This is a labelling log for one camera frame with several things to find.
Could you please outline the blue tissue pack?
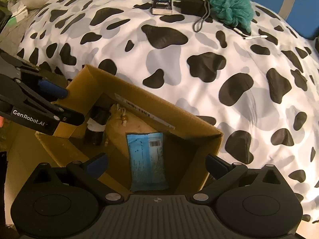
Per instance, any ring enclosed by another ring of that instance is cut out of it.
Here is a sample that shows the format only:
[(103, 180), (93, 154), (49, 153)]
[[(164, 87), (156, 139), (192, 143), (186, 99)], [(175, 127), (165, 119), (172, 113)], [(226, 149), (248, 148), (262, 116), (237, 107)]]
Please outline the blue tissue pack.
[(128, 134), (130, 156), (131, 191), (166, 190), (163, 134)]

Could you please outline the black bag roll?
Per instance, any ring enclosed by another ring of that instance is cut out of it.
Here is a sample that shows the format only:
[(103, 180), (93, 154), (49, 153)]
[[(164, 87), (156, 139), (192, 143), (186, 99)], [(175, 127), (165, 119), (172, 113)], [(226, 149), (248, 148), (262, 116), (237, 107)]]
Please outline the black bag roll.
[(103, 140), (106, 123), (111, 116), (110, 109), (94, 106), (91, 109), (84, 140), (91, 145), (100, 146)]

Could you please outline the brown cardboard box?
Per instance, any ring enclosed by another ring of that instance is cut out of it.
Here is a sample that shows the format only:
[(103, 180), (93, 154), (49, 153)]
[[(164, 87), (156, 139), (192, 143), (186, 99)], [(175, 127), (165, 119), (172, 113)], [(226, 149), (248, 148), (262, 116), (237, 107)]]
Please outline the brown cardboard box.
[[(169, 188), (164, 194), (187, 197), (201, 190), (208, 178), (205, 158), (219, 152), (222, 132), (213, 125), (154, 94), (114, 75), (85, 66), (68, 86), (69, 95), (59, 104), (88, 116), (93, 106), (116, 103), (164, 135), (164, 169)], [(86, 125), (60, 123), (53, 135), (40, 132), (36, 137), (57, 165), (87, 161), (100, 152), (108, 156), (108, 168), (100, 181), (124, 197), (131, 194), (129, 158), (116, 148), (80, 148)]]

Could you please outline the teal mesh bath loofah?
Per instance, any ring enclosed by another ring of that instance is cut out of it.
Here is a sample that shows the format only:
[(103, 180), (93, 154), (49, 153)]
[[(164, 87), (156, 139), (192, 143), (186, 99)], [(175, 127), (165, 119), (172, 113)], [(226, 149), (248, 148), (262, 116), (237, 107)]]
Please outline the teal mesh bath loofah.
[(209, 0), (209, 3), (211, 11), (222, 23), (251, 32), (254, 10), (250, 0)]

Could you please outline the tan burlap drawstring pouch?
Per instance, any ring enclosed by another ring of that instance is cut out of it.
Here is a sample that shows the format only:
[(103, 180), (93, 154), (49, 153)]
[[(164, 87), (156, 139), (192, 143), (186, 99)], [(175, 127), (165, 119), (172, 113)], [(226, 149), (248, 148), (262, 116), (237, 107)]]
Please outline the tan burlap drawstring pouch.
[(105, 126), (104, 145), (107, 149), (116, 148), (126, 158), (129, 158), (127, 134), (157, 133), (154, 128), (118, 103), (111, 106), (110, 113)]

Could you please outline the black tissue pack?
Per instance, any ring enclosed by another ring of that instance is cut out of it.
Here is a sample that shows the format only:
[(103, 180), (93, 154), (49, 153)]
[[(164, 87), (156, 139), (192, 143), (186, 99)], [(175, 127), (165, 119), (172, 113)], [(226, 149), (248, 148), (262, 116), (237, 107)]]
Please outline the black tissue pack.
[(171, 15), (172, 14), (172, 0), (153, 0), (151, 7), (153, 15)]

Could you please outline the cow print blanket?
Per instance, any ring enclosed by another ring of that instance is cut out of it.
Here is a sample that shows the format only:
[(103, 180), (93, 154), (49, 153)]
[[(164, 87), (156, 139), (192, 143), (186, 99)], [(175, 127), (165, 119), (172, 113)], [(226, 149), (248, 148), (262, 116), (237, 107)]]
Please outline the cow print blanket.
[(85, 64), (212, 123), (221, 156), (274, 164), (318, 224), (318, 55), (282, 18), (253, 3), (252, 33), (195, 15), (151, 13), (153, 0), (49, 0), (18, 55), (72, 80)]

